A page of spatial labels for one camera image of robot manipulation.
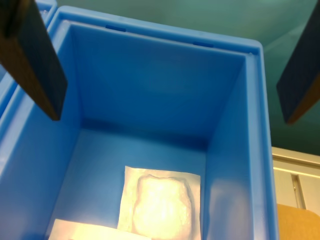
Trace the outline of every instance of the teal wall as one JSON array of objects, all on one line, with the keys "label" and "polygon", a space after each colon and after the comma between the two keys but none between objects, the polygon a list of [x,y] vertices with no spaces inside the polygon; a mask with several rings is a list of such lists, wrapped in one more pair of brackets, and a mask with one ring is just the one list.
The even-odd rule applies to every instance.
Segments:
[{"label": "teal wall", "polygon": [[57,0],[99,12],[255,39],[264,46],[272,145],[320,155],[320,105],[284,124],[276,91],[317,0]]}]

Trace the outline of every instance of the bin floor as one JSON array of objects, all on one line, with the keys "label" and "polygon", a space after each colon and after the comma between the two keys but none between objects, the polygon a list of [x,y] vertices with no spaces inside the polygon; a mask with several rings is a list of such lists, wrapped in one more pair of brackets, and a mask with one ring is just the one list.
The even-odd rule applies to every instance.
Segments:
[{"label": "bin floor", "polygon": [[196,140],[181,139],[141,132],[81,129],[47,235],[55,219],[116,228],[125,166],[200,175],[202,207],[206,147]]}]

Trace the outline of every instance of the blue plastic bin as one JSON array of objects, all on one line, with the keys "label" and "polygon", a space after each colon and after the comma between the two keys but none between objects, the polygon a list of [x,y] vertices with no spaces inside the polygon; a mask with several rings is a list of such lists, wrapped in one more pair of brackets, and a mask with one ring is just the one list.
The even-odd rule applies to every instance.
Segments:
[{"label": "blue plastic bin", "polygon": [[61,121],[18,86],[0,120],[0,239],[116,228],[125,166],[201,176],[203,240],[277,240],[261,44],[75,7],[49,35]]},{"label": "blue plastic bin", "polygon": [[[36,0],[40,14],[46,27],[49,26],[55,12],[57,11],[57,2],[55,0]],[[3,114],[12,94],[17,87],[16,82],[6,69],[0,64],[0,117]]]}]

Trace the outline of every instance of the white pouch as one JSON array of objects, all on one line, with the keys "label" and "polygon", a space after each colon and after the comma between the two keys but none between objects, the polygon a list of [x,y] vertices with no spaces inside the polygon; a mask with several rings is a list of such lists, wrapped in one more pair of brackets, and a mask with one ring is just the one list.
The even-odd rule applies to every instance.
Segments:
[{"label": "white pouch", "polygon": [[117,229],[153,240],[201,240],[199,175],[125,167]]}]

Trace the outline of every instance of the white cabinet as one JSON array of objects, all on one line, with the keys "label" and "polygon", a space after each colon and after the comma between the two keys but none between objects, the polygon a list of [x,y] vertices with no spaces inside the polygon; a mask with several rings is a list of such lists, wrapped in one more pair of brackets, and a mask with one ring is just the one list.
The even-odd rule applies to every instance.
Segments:
[{"label": "white cabinet", "polygon": [[276,202],[320,216],[320,156],[272,148]]}]

